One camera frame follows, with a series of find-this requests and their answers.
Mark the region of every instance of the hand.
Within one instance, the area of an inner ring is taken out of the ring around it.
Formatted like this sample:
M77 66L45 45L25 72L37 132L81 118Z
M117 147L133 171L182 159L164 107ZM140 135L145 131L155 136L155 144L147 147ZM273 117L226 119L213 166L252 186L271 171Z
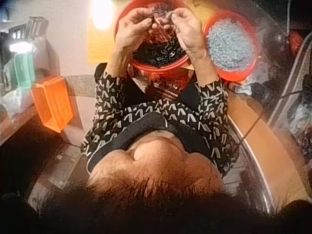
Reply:
M152 28L152 11L136 8L119 21L116 49L133 52L142 44L146 33Z
M188 54L192 61L207 56L204 37L202 34L201 21L186 8L178 8L167 16L167 21L171 20L173 25L165 25L164 29L173 27L180 46Z

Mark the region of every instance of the red bowl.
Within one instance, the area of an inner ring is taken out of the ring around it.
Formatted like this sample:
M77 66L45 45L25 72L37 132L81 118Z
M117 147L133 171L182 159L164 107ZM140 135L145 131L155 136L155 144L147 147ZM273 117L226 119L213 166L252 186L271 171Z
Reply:
M171 6L174 6L176 8L180 8L180 7L187 7L187 5L185 3L183 3L181 0L133 0L131 3L129 3L125 9L122 11L122 13L119 15L116 23L115 23L115 29L114 29L114 40L116 39L116 34L118 32L118 26L119 26L119 21L125 17L130 11L132 11L135 8L139 8L139 7L145 7L148 4L153 4L153 3L168 3ZM133 59L131 61L131 64L136 67L137 69L143 70L143 71L147 71L147 72L166 72L166 71L170 71L173 70L175 68L179 68L181 67L183 64L185 64L188 60L187 55L183 56L182 58L180 58L178 61L168 65L168 66L163 66L161 68L157 68L157 67L153 67L153 66L149 66L146 64L142 64L139 61Z
M209 30L210 28L213 27L213 25L218 22L219 20L224 20L224 19L233 19L235 21L238 21L242 24L243 28L245 31L248 33L250 38L253 41L254 45L254 53L253 53L253 61L252 63L244 70L241 72L226 72L221 69L219 69L217 66L216 69L218 71L218 74L225 80L228 81L242 81L247 78L253 71L255 65L256 65L256 60L258 57L258 51L259 51L259 41L258 37L255 33L254 27L241 15L230 12L230 11L220 11L217 12L214 16L212 16L205 24L204 26L204 36L205 36L205 41L206 41L206 46L208 48L208 42L207 42L207 36L209 35Z

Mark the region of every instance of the green plastic container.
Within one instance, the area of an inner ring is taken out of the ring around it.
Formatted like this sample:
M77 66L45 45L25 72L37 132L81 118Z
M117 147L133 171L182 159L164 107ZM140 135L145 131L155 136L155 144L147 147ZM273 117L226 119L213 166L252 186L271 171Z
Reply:
M33 53L21 53L14 56L16 78L21 89L30 89L35 81Z

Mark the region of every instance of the patterned blouse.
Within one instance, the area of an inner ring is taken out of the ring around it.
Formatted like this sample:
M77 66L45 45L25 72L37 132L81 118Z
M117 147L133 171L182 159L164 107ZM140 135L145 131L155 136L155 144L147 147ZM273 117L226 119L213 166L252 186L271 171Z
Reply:
M122 106L124 78L113 78L104 71L96 85L97 102L93 127L82 141L81 151L89 159L92 154L114 140L129 125L150 112L157 112L167 120L188 125L205 140L211 149L209 160L224 176L230 169L233 156L230 153L232 139L228 136L228 94L221 80L205 87L195 86L200 96L197 111L180 102L166 99Z

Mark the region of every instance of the dark hair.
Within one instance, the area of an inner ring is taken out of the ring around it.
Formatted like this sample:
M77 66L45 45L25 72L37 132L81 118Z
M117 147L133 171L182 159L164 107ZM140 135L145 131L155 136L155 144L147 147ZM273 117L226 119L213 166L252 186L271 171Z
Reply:
M51 233L267 233L272 222L226 194L172 189L148 181L117 183L99 193L78 187L50 196L40 216Z

